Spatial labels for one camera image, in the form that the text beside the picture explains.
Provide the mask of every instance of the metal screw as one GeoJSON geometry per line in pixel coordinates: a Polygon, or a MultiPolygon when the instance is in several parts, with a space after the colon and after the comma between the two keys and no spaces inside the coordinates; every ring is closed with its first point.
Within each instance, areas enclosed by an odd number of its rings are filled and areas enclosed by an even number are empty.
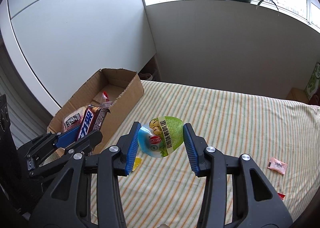
{"type": "Polygon", "coordinates": [[[214,148],[214,147],[212,147],[212,146],[206,147],[205,149],[206,149],[206,151],[208,151],[208,152],[210,152],[210,153],[213,153],[213,152],[216,151],[216,148],[214,148]]]}
{"type": "Polygon", "coordinates": [[[118,146],[111,146],[111,147],[109,148],[109,150],[110,150],[111,152],[117,152],[117,151],[119,150],[119,148],[118,148],[118,146]]]}
{"type": "Polygon", "coordinates": [[[82,154],[81,153],[76,153],[73,155],[74,159],[81,159],[82,158],[82,154]]]}
{"type": "Polygon", "coordinates": [[[241,156],[241,158],[242,158],[243,160],[245,160],[245,161],[250,160],[250,156],[249,156],[248,154],[243,154],[243,155],[241,156]]]}

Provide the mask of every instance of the green packaging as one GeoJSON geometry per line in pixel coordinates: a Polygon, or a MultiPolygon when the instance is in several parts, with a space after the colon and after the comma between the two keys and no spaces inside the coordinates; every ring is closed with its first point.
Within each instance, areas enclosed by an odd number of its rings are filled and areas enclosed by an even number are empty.
{"type": "Polygon", "coordinates": [[[163,158],[183,143],[183,121],[170,116],[152,119],[138,132],[142,152],[155,158],[163,158]]]}

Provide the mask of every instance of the blue gripper pad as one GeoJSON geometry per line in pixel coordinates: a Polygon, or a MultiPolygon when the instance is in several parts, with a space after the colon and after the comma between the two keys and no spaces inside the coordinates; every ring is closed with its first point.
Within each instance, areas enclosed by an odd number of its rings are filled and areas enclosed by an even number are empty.
{"type": "Polygon", "coordinates": [[[186,125],[183,126],[183,142],[186,147],[191,170],[198,176],[200,172],[198,153],[186,125]]]}
{"type": "Polygon", "coordinates": [[[131,141],[131,144],[130,144],[130,147],[128,149],[128,152],[127,152],[127,164],[124,168],[124,171],[126,173],[126,175],[129,175],[130,172],[132,171],[132,168],[133,168],[133,164],[134,164],[134,161],[136,159],[136,155],[137,155],[137,152],[138,152],[138,131],[140,130],[141,128],[141,124],[137,124],[137,126],[135,127],[134,129],[134,133],[133,136],[132,136],[132,141],[131,141]]]}
{"type": "Polygon", "coordinates": [[[66,148],[71,143],[75,142],[77,139],[77,134],[79,133],[80,125],[77,127],[74,127],[71,130],[68,130],[67,132],[60,134],[58,136],[58,142],[56,143],[57,148],[66,148]]]}

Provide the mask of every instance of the chocolate bar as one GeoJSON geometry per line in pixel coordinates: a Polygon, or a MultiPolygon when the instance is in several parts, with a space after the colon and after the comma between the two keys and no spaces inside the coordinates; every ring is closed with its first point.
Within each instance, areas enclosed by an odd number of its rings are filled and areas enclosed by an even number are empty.
{"type": "Polygon", "coordinates": [[[110,113],[108,108],[89,105],[84,112],[77,140],[83,138],[93,130],[100,130],[107,113],[110,113]]]}

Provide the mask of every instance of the cardboard box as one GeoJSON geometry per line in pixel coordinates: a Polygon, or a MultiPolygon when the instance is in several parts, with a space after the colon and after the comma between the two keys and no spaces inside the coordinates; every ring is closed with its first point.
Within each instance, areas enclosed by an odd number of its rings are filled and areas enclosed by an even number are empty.
{"type": "Polygon", "coordinates": [[[48,126],[48,131],[60,132],[64,118],[82,106],[99,106],[103,91],[107,92],[113,104],[110,107],[111,113],[106,115],[100,130],[103,135],[102,142],[93,151],[93,154],[100,153],[143,96],[143,86],[136,72],[106,68],[97,71],[57,112],[48,126]]]}

